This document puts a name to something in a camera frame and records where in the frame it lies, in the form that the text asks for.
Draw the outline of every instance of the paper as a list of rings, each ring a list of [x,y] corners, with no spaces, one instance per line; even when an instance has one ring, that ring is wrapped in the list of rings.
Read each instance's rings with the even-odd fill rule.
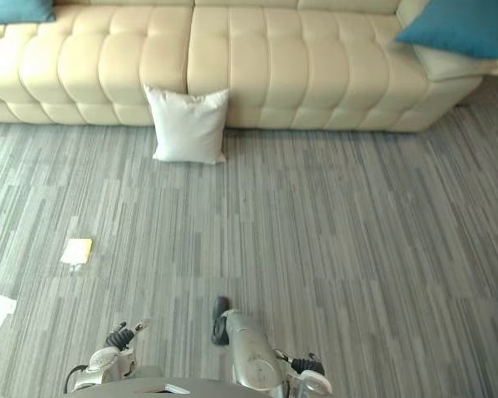
[[[61,262],[77,265],[86,264],[89,260],[92,239],[70,239],[66,245],[65,253],[61,257]]]

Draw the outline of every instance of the sofa armrest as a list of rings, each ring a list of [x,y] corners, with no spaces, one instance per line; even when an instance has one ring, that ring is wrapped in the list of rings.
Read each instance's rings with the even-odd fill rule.
[[[403,27],[411,24],[422,12],[429,0],[402,0],[397,17]],[[436,50],[425,46],[413,46],[428,79],[440,81],[467,76],[487,75],[496,68],[494,60],[479,60],[454,52]]]

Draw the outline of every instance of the carpet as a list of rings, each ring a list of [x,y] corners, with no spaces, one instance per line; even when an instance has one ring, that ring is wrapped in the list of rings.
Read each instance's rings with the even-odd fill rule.
[[[335,396],[498,396],[498,90],[414,135],[228,130],[213,167],[154,140],[0,124],[1,397],[57,396],[141,318],[140,364],[229,380],[217,294]],[[73,274],[70,238],[94,241]]]

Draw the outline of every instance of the tufted seat cushion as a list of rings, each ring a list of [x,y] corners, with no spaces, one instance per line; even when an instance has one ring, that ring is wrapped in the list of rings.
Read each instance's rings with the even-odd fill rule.
[[[431,82],[394,14],[196,7],[188,92],[229,87],[227,125],[418,131],[481,77]]]
[[[0,26],[0,121],[151,125],[143,84],[187,92],[189,6],[56,7]]]

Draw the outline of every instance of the sofa backrest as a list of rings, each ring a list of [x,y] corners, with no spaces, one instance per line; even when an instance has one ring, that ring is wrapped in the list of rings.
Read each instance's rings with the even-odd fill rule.
[[[298,0],[297,8],[394,14],[400,0]]]
[[[394,14],[400,0],[195,0],[196,6],[288,7]]]
[[[394,14],[400,0],[56,0],[56,4],[195,5],[239,7],[285,7]]]
[[[90,4],[91,6],[192,6],[193,0],[55,0],[61,4]]]

